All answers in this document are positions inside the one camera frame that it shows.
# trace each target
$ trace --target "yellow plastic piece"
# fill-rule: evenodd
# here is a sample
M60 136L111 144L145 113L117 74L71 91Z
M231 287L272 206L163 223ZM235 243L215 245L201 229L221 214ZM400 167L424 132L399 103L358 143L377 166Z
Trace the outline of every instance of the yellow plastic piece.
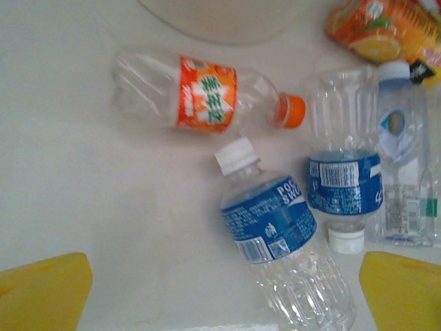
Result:
M441 265L368 252L360 284L378 331L441 330Z
M75 330L91 286L83 253L0 272L0 330Z

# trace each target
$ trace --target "white bottle cap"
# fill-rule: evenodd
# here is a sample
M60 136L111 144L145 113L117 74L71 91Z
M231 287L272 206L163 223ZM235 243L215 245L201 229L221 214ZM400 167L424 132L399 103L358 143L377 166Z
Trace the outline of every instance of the white bottle cap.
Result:
M248 138L240 138L214 154L224 176L260 161Z
M338 232L328 229L329 247L340 254L357 254L365 248L365 229L357 232Z
M378 67L378 78L380 81L389 79L410 79L411 70L406 61L394 61Z

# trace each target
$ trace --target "barcode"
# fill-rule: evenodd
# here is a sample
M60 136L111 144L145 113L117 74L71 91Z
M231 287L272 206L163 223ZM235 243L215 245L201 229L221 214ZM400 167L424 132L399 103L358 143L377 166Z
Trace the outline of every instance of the barcode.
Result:
M309 174L312 177L318 177L318 163L317 162L311 162L309 164Z
M323 186L350 188L358 186L358 163L322 163L320 178Z
M250 263L263 263L273 260L262 237L250 240L236 241L242 258Z
M420 234L420 202L418 200L407 201L407 233Z

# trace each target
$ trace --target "white round object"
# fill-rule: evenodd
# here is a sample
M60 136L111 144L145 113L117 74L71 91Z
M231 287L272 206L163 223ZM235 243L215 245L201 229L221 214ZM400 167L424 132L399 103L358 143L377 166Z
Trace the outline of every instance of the white round object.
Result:
M329 247L340 254L357 254L365 248L365 229L357 232L338 232L328 229Z
M394 61L378 67L378 78L380 81L389 79L410 79L411 70L406 61Z
M310 6L310 0L139 0L157 17L194 37L254 43L274 36Z
M260 161L248 138L240 138L215 153L224 176Z

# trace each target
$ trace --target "plastic bottle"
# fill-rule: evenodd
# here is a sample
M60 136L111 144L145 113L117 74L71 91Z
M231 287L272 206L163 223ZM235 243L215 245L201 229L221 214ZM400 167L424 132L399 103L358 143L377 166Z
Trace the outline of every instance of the plastic bottle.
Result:
M287 330L349 330L356 308L297 183L264 171L247 138L216 153L228 186L222 214Z
M234 69L156 48L117 54L112 75L121 111L147 126L244 134L296 128L301 98L278 94L252 69Z
M413 86L409 64L394 61L378 68L378 151L382 159L384 206L376 238L394 245L433 245L432 199L428 182L427 93Z
M308 200L327 220L329 246L343 254L364 249L365 223L382 205L377 92L370 66L322 73L305 83L315 136Z
M433 244L441 248L441 207L439 204L441 201L441 97L439 93L440 91L434 92L428 98L430 163L423 176L422 187L426 187L424 179L427 178L429 182L427 214L433 217Z

